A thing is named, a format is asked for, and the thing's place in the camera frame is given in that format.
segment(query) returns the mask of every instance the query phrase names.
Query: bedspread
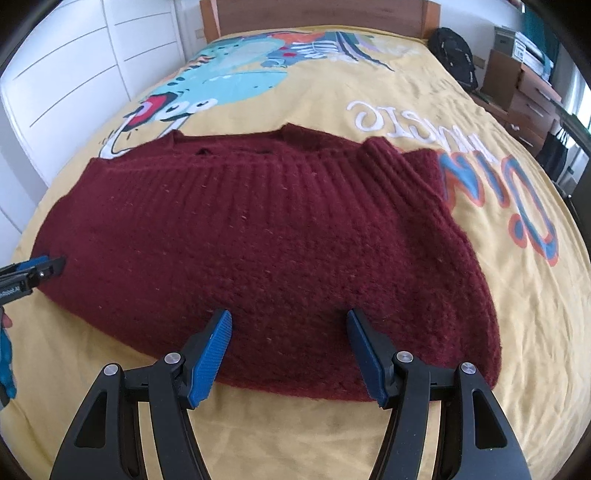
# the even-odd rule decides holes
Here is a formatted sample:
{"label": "bedspread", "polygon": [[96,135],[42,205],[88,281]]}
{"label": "bedspread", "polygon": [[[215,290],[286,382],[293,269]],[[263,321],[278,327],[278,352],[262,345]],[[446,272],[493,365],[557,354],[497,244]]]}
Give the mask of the bedspread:
{"label": "bedspread", "polygon": [[[534,159],[472,102],[425,46],[374,31],[311,28],[249,33],[207,46],[132,102],[64,168],[15,254],[31,253],[52,205],[89,159],[181,129],[188,135],[302,125],[362,142],[439,153],[446,201],[467,233],[499,320],[494,393],[535,480],[550,479],[591,419],[591,265],[564,203]],[[51,463],[101,367],[151,358],[98,332],[42,293],[10,304],[18,396],[2,434],[33,480]],[[438,421],[431,406],[421,479],[430,478]],[[213,478],[363,479],[388,422],[371,403],[310,400],[216,384],[191,413]],[[159,478],[141,409],[150,478]]]}

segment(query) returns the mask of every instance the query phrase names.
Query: sweater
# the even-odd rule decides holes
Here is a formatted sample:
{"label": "sweater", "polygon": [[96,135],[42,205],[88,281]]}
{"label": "sweater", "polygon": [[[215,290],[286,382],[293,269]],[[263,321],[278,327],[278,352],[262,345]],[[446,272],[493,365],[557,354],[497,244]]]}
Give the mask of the sweater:
{"label": "sweater", "polygon": [[225,384],[369,400],[346,333],[355,306],[398,349],[498,379],[491,294],[433,150],[403,154],[384,138],[358,144],[289,124],[172,131],[92,159],[33,254],[67,258],[40,287],[52,301],[154,357],[229,309]]}

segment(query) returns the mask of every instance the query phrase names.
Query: glove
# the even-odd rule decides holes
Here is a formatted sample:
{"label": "glove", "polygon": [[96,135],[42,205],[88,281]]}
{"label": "glove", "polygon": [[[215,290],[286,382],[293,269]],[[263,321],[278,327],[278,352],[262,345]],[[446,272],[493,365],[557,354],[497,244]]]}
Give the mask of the glove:
{"label": "glove", "polygon": [[[0,313],[4,315],[4,309],[1,307]],[[8,400],[12,400],[17,396],[17,388],[14,384],[11,364],[12,344],[10,343],[6,330],[3,326],[0,326],[0,410],[6,406]]]}

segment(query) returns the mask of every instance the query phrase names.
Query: black bag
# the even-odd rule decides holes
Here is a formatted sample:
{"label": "black bag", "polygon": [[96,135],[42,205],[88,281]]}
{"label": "black bag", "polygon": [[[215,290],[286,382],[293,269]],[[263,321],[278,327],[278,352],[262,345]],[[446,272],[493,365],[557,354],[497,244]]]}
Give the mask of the black bag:
{"label": "black bag", "polygon": [[460,35],[451,28],[438,28],[427,47],[464,90],[471,92],[478,88],[472,51]]}
{"label": "black bag", "polygon": [[548,133],[542,150],[535,157],[552,181],[558,181],[566,165],[566,156],[569,153],[569,149],[566,147],[568,139],[569,136],[564,130],[558,132],[557,135]]}

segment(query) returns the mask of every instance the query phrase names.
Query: black backpack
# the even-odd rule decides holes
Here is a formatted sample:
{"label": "black backpack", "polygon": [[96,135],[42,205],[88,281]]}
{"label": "black backpack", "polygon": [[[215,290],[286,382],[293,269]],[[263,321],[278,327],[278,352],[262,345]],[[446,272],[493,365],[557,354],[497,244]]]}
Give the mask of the black backpack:
{"label": "black backpack", "polygon": [[471,92],[478,88],[472,51],[460,35],[451,28],[438,28],[427,47],[464,90]]}

